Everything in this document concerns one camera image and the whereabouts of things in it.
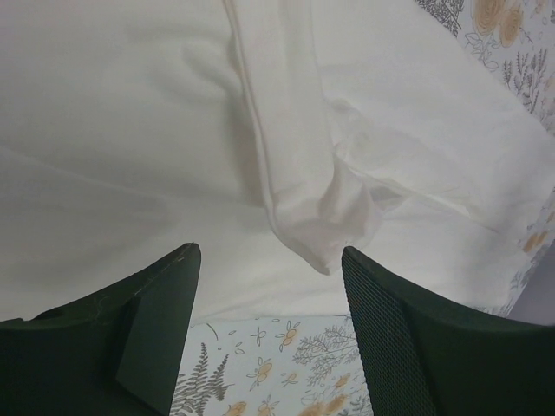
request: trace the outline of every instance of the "floral pattern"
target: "floral pattern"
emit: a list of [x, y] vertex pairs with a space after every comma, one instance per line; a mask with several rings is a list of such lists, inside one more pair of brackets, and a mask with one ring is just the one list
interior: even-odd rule
[[[415, 1], [555, 134], [555, 0]], [[519, 242], [532, 266], [512, 300], [483, 311], [508, 315], [553, 239], [555, 190]], [[171, 416], [373, 414], [348, 316], [199, 325], [183, 357]]]

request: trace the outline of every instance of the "white cloth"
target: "white cloth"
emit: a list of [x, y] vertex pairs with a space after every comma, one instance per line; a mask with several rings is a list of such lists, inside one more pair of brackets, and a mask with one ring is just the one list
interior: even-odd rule
[[216, 0], [0, 6], [0, 320], [189, 241], [195, 322], [345, 314], [340, 271], [300, 256], [332, 272], [374, 227], [386, 267], [503, 304], [555, 184], [543, 127], [412, 0], [231, 3], [235, 37]]

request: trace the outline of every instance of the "white fabric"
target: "white fabric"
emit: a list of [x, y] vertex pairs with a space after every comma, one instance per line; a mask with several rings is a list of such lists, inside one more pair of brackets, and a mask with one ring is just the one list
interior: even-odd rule
[[[235, 38], [216, 0], [0, 6], [0, 320], [188, 241], [203, 252], [195, 322], [348, 313], [340, 272], [297, 254], [332, 271], [334, 241], [362, 248], [376, 217], [361, 184], [385, 211], [367, 254], [458, 302], [503, 304], [528, 262], [515, 242], [555, 184], [543, 127], [412, 0], [287, 2], [279, 18], [281, 3], [230, 4]], [[297, 55], [310, 14], [316, 73]], [[266, 22], [283, 55], [252, 46]]]

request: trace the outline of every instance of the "bedsheet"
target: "bedsheet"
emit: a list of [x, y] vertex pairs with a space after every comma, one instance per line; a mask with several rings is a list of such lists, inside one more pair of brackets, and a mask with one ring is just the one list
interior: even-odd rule
[[[415, 0], [555, 134], [555, 0]], [[555, 190], [519, 241], [532, 264], [512, 279], [507, 316], [555, 238]], [[172, 416], [370, 416], [348, 316], [194, 326]]]

